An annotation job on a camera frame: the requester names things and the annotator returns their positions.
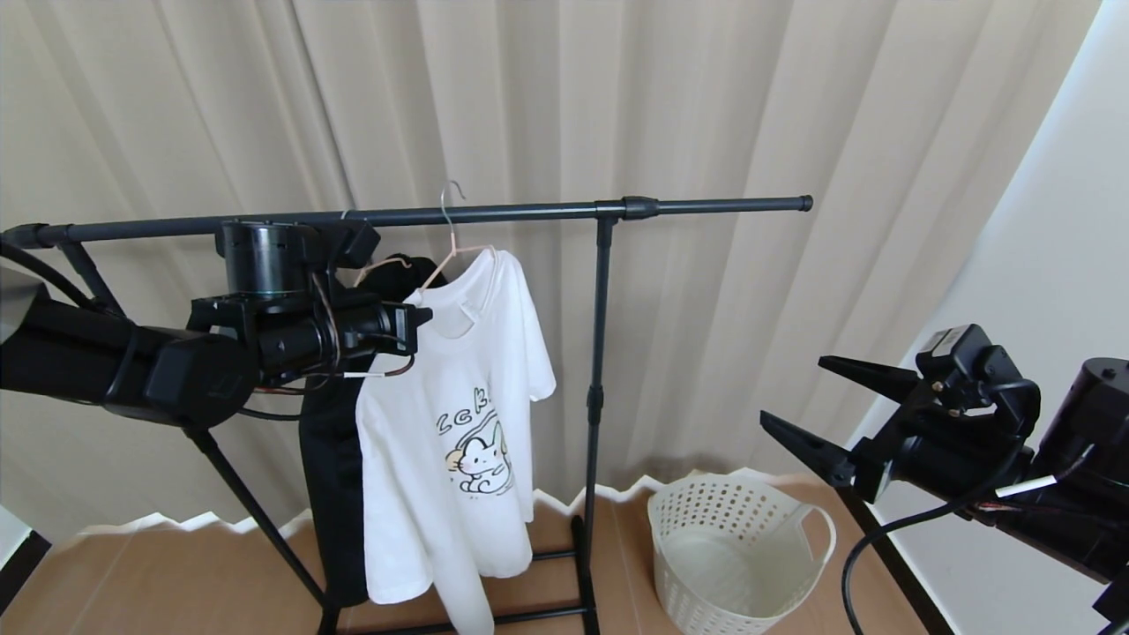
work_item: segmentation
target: black metal clothing rack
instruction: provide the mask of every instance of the black metal clothing rack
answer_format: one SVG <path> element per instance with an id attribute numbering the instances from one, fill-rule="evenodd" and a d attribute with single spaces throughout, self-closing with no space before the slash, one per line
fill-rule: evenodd
<path id="1" fill-rule="evenodd" d="M 592 338 L 592 382 L 588 386 L 588 454 L 585 478 L 584 515 L 572 517 L 572 548 L 559 551 L 537 553 L 533 559 L 574 558 L 580 597 L 576 604 L 497 616 L 496 624 L 510 624 L 534 619 L 545 619 L 568 615 L 579 615 L 584 620 L 586 635 L 598 635 L 596 598 L 592 584 L 592 540 L 595 522 L 596 458 L 599 446 L 599 421 L 604 407 L 604 334 L 607 323 L 607 287 L 611 272 L 612 228 L 620 220 L 640 220 L 655 216 L 718 214 L 738 211 L 786 211 L 812 209 L 809 195 L 773 199 L 723 199 L 697 201 L 658 201 L 644 197 L 625 197 L 613 201 L 587 203 L 540 203 L 457 207 L 447 209 L 452 223 L 497 223 L 515 220 L 566 220 L 589 218 L 596 220 L 596 285 Z M 299 212 L 256 216 L 210 216 L 195 218 L 165 218 L 155 220 L 128 220 L 120 223 L 94 223 L 86 225 L 23 225 L 3 233 L 3 238 L 24 249 L 46 249 L 58 246 L 97 299 L 121 312 L 121 305 L 97 267 L 87 254 L 82 243 L 91 241 L 116 241 L 125 238 L 151 238 L 161 236 L 189 236 L 212 234 L 225 220 L 238 218 L 252 221 L 315 223 L 340 218 L 342 212 Z M 440 225 L 447 223 L 439 208 L 386 209 L 373 211 L 349 210 L 350 219 L 362 219 L 376 227 Z M 207 429 L 185 429 L 196 447 L 208 458 L 216 471 L 246 507 L 263 533 L 301 581 L 322 608 L 322 620 L 317 635 L 334 635 L 341 607 L 330 600 L 317 585 L 309 571 L 287 545 L 278 528 L 254 495 L 228 462 L 215 437 Z M 421 635 L 453 630 L 449 623 L 431 624 L 412 628 L 373 632 L 367 635 Z"/>

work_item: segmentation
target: baseboard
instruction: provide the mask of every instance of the baseboard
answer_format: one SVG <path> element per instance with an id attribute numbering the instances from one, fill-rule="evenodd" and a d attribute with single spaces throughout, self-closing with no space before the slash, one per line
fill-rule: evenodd
<path id="1" fill-rule="evenodd" d="M 32 577 L 32 572 L 40 565 L 43 556 L 47 555 L 50 548 L 51 542 L 33 530 L 5 563 L 3 568 L 0 569 L 0 615 L 8 610 L 8 604 L 24 588 L 27 579 Z"/>
<path id="2" fill-rule="evenodd" d="M 874 513 L 870 512 L 870 508 L 866 506 L 866 503 L 857 494 L 850 489 L 842 488 L 835 489 L 835 492 L 839 494 L 839 498 L 842 499 L 843 505 L 855 516 L 855 522 L 863 528 L 863 533 L 868 533 L 879 527 L 878 520 L 874 517 Z M 917 614 L 929 635 L 956 635 L 953 627 L 949 626 L 948 620 L 945 619 L 944 614 L 937 608 L 936 602 L 933 601 L 925 586 L 921 585 L 921 581 L 918 580 L 917 575 L 913 575 L 913 571 L 905 564 L 901 551 L 890 541 L 890 538 L 883 537 L 875 542 L 874 550 L 877 551 L 878 557 L 882 558 L 882 563 L 890 569 L 894 582 L 902 590 L 902 593 L 905 594 L 905 599 L 910 601 L 913 612 Z"/>

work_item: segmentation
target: curtain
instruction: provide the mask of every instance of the curtain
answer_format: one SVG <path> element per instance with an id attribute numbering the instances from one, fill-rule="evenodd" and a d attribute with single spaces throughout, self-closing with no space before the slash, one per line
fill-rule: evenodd
<path id="1" fill-rule="evenodd" d="M 847 440 L 873 395 L 816 359 L 901 358 L 1096 7 L 5 2 L 0 211 L 10 227 L 435 206 L 447 179 L 470 205 L 809 193 L 807 214 L 624 223 L 612 253 L 601 482 L 788 471 L 759 410 Z M 525 268 L 559 379 L 534 411 L 535 481 L 571 499 L 594 223 L 458 233 Z M 382 235 L 378 258 L 445 254 L 444 228 Z M 208 238 L 88 249 L 138 323 L 182 327 L 190 298 L 226 290 Z M 3 504 L 50 539 L 245 515 L 174 428 L 24 394 L 0 408 Z M 236 417 L 216 436 L 275 521 L 306 506 L 294 424 Z"/>

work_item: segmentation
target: white t-shirt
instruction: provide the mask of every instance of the white t-shirt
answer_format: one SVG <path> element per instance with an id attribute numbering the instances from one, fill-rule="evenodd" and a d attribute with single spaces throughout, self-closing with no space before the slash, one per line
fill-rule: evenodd
<path id="1" fill-rule="evenodd" d="M 366 379 L 357 399 L 368 593 L 402 602 L 434 582 L 460 633 L 493 633 L 479 575 L 530 566 L 530 402 L 557 380 L 513 254 L 483 250 L 457 280 L 405 302 L 434 311 L 415 365 Z M 403 364 L 377 356 L 371 371 Z"/>

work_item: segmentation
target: black pants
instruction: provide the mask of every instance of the black pants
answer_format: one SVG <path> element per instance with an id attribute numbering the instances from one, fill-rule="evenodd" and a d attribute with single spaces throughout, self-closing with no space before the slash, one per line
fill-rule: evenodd
<path id="1" fill-rule="evenodd" d="M 362 288 L 401 302 L 435 271 L 426 258 L 412 267 L 393 262 L 371 271 Z M 431 284 L 447 284 L 440 273 Z M 364 372 L 373 356 L 348 359 L 343 371 Z M 332 379 L 301 402 L 298 441 L 306 472 L 306 490 L 317 533 L 317 551 L 325 571 L 326 594 L 339 607 L 368 600 L 365 584 L 365 516 L 361 493 L 360 442 L 357 437 L 357 395 L 362 380 Z"/>

